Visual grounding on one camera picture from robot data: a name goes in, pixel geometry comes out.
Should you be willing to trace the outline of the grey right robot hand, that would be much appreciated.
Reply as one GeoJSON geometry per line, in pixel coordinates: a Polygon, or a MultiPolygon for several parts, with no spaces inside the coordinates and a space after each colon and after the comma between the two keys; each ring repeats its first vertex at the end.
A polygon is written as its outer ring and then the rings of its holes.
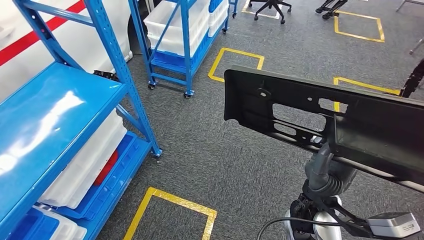
{"type": "Polygon", "coordinates": [[[357,170],[333,160],[334,154],[328,143],[313,154],[304,169],[308,187],[322,196],[335,196],[344,193],[352,184],[357,170]]]}

